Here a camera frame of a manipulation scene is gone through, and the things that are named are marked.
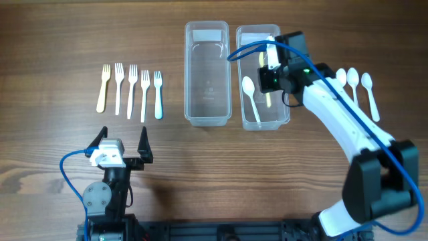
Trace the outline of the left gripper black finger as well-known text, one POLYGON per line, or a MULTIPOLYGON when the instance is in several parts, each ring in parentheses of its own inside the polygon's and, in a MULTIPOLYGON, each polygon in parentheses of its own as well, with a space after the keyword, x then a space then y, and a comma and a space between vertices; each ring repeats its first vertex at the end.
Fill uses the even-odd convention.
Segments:
POLYGON ((144 163, 153 163, 153 154, 148 141, 148 134, 147 134, 146 127, 142 128, 137 151, 144 163))
POLYGON ((103 138, 108 136, 108 127, 103 126, 96 138, 88 145, 87 149, 98 147, 103 138))

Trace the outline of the white plastic spoon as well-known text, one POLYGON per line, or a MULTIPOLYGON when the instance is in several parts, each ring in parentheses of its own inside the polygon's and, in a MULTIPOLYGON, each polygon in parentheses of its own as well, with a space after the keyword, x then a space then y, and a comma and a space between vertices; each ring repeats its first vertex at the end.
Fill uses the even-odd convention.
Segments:
POLYGON ((346 74, 346 80, 347 80, 347 83, 352 88, 353 101, 354 101, 355 105, 357 107, 359 107, 358 96, 357 96, 357 91, 356 91, 356 88, 357 88, 358 83, 359 83, 359 77, 358 77, 358 72, 356 71, 355 68, 350 68, 348 70, 348 72, 346 74))
POLYGON ((345 87, 347 83, 346 71, 343 68, 340 68, 336 71, 336 79, 339 81, 341 87, 345 87))
POLYGON ((241 88, 243 90, 243 93, 249 97, 250 102, 251 102, 251 106, 252 106, 252 110, 253 110, 253 114, 254 114, 255 120, 257 122, 257 126, 258 126, 258 128, 261 128, 261 120, 260 120, 258 109, 256 107, 255 100, 253 97, 254 92, 255 92, 255 86, 254 86, 253 80, 248 76, 244 76, 242 79, 241 88))
POLYGON ((367 94, 368 94, 368 101, 369 101, 369 105, 370 105, 370 113, 372 116, 372 120, 374 122, 379 122, 380 121, 380 115, 379 115, 379 110, 377 108, 377 104, 375 102, 375 98, 372 92, 372 79, 370 77, 369 73, 364 73, 362 75, 361 78, 361 83, 363 85, 363 87, 366 89, 367 94))

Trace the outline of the yellow plastic spoon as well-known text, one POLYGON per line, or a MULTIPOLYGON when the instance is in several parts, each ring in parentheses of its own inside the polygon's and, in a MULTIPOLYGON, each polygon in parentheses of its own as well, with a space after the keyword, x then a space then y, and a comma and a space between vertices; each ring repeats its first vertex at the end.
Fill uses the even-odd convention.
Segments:
MULTIPOLYGON (((259 66, 260 68, 265 66, 265 54, 263 52, 259 53, 259 66)), ((266 101, 266 106, 270 108, 272 106, 270 93, 265 94, 265 101, 266 101)))

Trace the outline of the light blue plastic fork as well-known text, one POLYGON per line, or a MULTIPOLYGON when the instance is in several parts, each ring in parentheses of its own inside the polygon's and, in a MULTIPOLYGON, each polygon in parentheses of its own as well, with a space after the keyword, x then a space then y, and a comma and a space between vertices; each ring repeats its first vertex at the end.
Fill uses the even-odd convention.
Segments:
POLYGON ((154 116, 156 119, 163 117, 162 99, 161 99, 161 87, 163 85, 163 79, 160 71, 154 72, 154 87, 155 87, 155 110, 154 116))

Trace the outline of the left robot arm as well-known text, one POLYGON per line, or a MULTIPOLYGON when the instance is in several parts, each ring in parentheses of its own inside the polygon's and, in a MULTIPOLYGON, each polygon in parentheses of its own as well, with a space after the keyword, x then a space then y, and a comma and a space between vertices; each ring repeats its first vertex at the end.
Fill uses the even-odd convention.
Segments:
POLYGON ((148 232, 136 216, 126 213, 126 208, 131 206, 127 199, 133 198, 131 172, 142 171, 146 163, 153 162, 146 127, 140 134, 138 157, 124 157, 122 140, 109 138, 107 127, 102 127, 87 150, 85 156, 91 165, 103 170, 104 177, 91 183, 82 194, 86 218, 78 226, 76 239, 149 240, 148 232))

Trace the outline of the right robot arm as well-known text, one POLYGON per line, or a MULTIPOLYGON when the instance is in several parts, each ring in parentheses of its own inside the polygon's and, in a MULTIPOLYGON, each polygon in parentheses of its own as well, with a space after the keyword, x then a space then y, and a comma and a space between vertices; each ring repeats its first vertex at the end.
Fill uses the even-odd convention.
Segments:
POLYGON ((343 240, 376 225, 394 235, 415 231, 425 211, 416 146, 409 140, 396 141, 371 121, 331 68, 311 61, 302 32, 267 37, 256 49, 268 59, 258 70, 261 91, 294 95, 322 121, 350 163, 340 201, 315 215, 318 238, 343 240), (392 230, 377 221, 413 206, 418 207, 417 217, 406 230, 392 230))

